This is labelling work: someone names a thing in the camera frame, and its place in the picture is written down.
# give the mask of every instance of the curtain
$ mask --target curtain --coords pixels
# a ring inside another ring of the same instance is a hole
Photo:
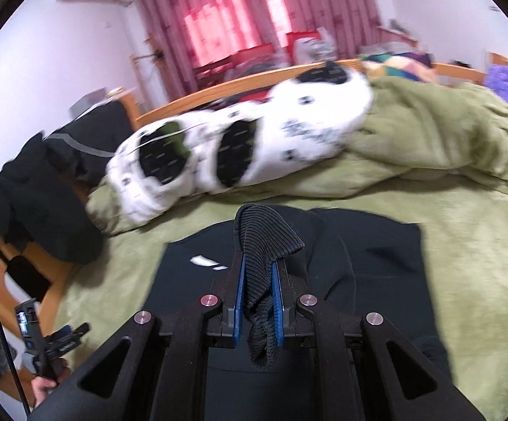
[[[233,52],[286,45],[290,31],[325,27],[340,58],[379,42],[374,0],[136,0],[151,36],[162,46],[179,96],[197,90],[193,69]]]
[[[179,96],[197,90],[193,69],[259,44],[279,45],[266,0],[137,0],[162,46]]]
[[[361,46],[379,42],[375,0],[284,0],[292,31],[326,28],[340,58],[355,58]]]

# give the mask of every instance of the metal pin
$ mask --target metal pin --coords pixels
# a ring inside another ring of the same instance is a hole
[[[378,326],[382,325],[383,317],[380,313],[371,312],[367,314],[365,319],[367,320],[367,323],[369,323],[370,325]]]
[[[145,323],[151,321],[151,318],[152,315],[150,312],[147,312],[146,310],[141,310],[140,312],[135,313],[133,320],[139,325],[144,325]]]
[[[206,294],[200,299],[200,302],[204,307],[211,307],[212,305],[215,305],[217,302],[219,302],[219,300],[214,294]]]
[[[310,307],[312,305],[315,305],[318,302],[318,299],[316,296],[314,296],[312,294],[303,294],[299,298],[299,301],[301,302],[301,304],[303,304],[307,307]]]

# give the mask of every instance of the green blanket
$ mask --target green blanket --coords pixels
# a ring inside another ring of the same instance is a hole
[[[112,189],[102,185],[94,192],[88,212],[111,237],[100,260],[73,275],[58,313],[57,326],[92,325],[85,344],[71,353],[72,365],[140,308],[166,243],[232,219],[241,203],[251,200],[303,209],[352,208],[420,223],[437,323],[455,382],[489,421],[504,419],[508,105],[477,86],[449,89],[383,78],[373,88],[373,108],[349,150],[286,178],[181,202],[131,231]],[[466,177],[444,175],[455,168]],[[392,178],[401,174],[407,178]]]

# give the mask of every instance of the pillow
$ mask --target pillow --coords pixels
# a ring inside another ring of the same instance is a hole
[[[394,75],[415,82],[438,83],[432,59],[424,52],[403,54],[361,55],[359,57],[367,77]]]

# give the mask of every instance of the person's hand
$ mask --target person's hand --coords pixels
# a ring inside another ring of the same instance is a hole
[[[59,359],[59,361],[63,370],[57,380],[59,383],[63,383],[69,377],[69,375],[71,375],[71,370],[67,365],[67,361],[65,361],[63,358]],[[49,392],[56,387],[57,383],[53,380],[49,380],[48,378],[44,377],[34,378],[32,380],[32,391],[34,392],[34,397],[36,398],[35,406],[37,407],[40,405],[40,403],[42,403],[47,398]]]

